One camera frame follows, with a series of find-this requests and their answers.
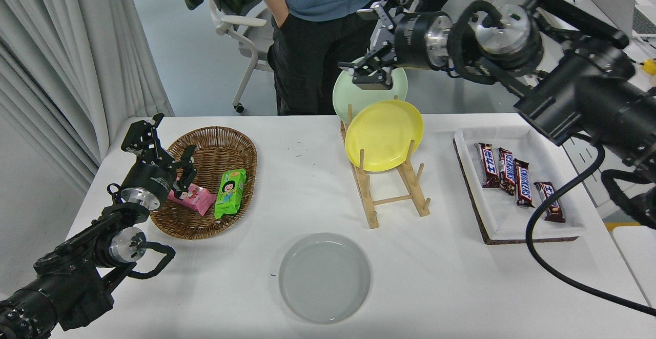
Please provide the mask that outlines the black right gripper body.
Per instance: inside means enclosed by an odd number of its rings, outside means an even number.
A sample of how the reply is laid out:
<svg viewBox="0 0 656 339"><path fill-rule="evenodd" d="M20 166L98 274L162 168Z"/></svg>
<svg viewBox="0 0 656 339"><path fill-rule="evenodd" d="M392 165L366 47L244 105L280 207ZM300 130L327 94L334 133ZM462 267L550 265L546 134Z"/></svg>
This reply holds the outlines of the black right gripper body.
<svg viewBox="0 0 656 339"><path fill-rule="evenodd" d="M397 66L403 68L436 69L428 52L426 35L436 19L435 13L406 13L394 30Z"/></svg>

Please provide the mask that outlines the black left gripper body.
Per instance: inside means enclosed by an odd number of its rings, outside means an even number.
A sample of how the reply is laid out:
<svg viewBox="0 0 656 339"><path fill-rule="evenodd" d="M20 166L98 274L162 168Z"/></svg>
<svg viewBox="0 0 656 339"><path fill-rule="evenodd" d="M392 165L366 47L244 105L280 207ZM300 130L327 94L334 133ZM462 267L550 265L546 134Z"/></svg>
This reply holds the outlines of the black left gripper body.
<svg viewBox="0 0 656 339"><path fill-rule="evenodd" d="M125 177L125 202L164 205L176 180L176 171L137 161Z"/></svg>

